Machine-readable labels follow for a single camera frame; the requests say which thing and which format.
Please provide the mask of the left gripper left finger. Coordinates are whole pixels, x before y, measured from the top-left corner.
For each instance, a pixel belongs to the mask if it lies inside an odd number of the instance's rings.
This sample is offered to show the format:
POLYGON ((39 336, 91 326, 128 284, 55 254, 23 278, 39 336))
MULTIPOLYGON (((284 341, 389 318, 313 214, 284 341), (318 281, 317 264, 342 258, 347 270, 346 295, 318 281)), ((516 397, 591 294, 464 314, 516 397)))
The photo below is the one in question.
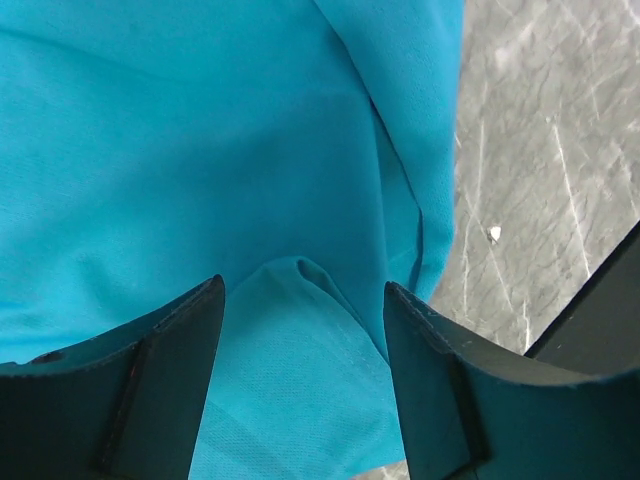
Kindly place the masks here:
POLYGON ((1 367, 5 479, 185 479, 225 306, 213 277, 101 335, 1 367))

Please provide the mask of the teal t shirt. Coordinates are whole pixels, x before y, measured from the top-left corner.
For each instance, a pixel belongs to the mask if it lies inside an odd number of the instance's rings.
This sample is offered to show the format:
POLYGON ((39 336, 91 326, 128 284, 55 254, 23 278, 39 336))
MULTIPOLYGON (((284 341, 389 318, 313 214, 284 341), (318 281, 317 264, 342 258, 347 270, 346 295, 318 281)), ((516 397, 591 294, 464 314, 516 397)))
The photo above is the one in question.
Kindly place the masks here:
POLYGON ((461 1, 5 1, 1 358, 221 275, 194 479, 404 456, 382 319, 454 236, 461 1))

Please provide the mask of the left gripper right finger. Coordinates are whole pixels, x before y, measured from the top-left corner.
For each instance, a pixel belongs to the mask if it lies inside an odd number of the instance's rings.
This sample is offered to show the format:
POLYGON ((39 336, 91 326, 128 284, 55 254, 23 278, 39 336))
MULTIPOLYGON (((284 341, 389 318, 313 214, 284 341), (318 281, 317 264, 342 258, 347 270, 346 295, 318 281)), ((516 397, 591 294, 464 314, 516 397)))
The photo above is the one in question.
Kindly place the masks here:
POLYGON ((584 375, 518 355, 396 283, 384 328, 414 479, 635 479, 639 375, 584 375))

